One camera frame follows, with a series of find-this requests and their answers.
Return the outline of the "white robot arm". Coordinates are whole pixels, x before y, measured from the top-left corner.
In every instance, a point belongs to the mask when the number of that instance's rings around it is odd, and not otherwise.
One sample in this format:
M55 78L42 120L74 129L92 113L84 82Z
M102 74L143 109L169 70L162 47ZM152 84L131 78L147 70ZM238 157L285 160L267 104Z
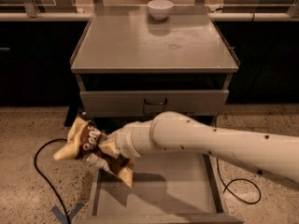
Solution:
M290 189L299 189L299 138L212 127L176 112L132 122L100 143L126 159L153 153L194 152L229 162Z

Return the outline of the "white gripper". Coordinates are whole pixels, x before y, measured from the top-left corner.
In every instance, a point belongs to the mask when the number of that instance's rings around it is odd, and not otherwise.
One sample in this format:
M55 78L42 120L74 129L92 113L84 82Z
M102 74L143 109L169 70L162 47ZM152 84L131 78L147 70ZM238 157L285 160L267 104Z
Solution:
M128 123L114 132L113 138L102 137L98 146L103 153L114 159L120 155L131 159L150 154L153 151L150 126L151 121Z

